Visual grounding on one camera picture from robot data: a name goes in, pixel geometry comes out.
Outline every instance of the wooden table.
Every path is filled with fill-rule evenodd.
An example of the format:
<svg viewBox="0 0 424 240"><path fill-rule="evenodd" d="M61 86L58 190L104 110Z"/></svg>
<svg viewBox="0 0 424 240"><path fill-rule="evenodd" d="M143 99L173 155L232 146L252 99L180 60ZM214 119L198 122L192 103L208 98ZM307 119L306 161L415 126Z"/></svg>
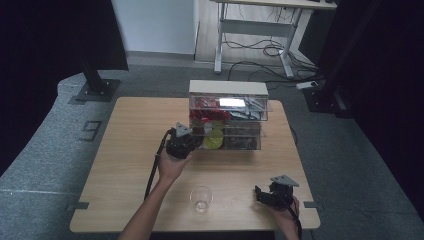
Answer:
<svg viewBox="0 0 424 240"><path fill-rule="evenodd" d="M188 125L188 99L118 99L99 146L80 202L73 232L120 232L143 202L154 154L165 132L180 121ZM305 229L320 225L289 124L280 102L270 101L272 112L263 122L262 149L256 151L195 150L193 160L165 197L154 231L255 231L276 229L274 219L256 202L253 189L268 192L270 178L288 175ZM195 186L212 189L214 200L206 214L192 208Z"/></svg>
<svg viewBox="0 0 424 240"><path fill-rule="evenodd" d="M287 42L284 50L279 50L281 63L283 64L284 71L288 78L293 78L293 71L290 67L287 58L290 51L290 46L293 42L294 34L299 23L300 16L303 9L319 9L319 10L335 10L337 5L326 3L324 0L314 2L309 0L210 0L221 4L221 13L219 19L218 30L218 45L215 50L215 66L214 72L221 73L222 64L222 35L223 33L235 34L249 34L260 36L276 36L285 37ZM291 24L284 23L271 23L271 22L255 22L246 20L232 20L227 19L225 9L227 4L245 4L245 5L259 5L259 6L272 6L272 7L287 7L295 8L296 14L294 21Z"/></svg>

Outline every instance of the desk foot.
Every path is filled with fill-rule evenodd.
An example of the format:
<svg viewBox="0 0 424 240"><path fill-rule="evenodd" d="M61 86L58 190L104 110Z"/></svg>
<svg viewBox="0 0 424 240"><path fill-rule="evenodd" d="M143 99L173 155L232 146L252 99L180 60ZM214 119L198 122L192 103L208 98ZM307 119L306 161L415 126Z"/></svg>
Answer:
<svg viewBox="0 0 424 240"><path fill-rule="evenodd" d="M215 50L215 67L214 67L214 73L215 74L221 74L221 64L222 64L222 47L218 51L218 47L216 47Z"/></svg>
<svg viewBox="0 0 424 240"><path fill-rule="evenodd" d="M283 54L284 50L279 50L278 52L280 53L281 63L283 64L284 71L286 72L287 78L290 78L290 79L294 78L293 71L291 70L290 62L288 61L287 55L286 57L284 57L284 54Z"/></svg>

